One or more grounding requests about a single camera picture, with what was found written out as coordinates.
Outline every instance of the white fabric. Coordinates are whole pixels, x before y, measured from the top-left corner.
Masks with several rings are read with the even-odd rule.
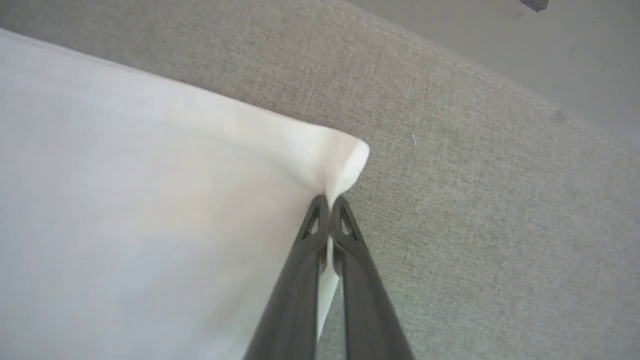
[[[5,31],[0,54],[3,353],[240,358],[311,199],[368,146]]]

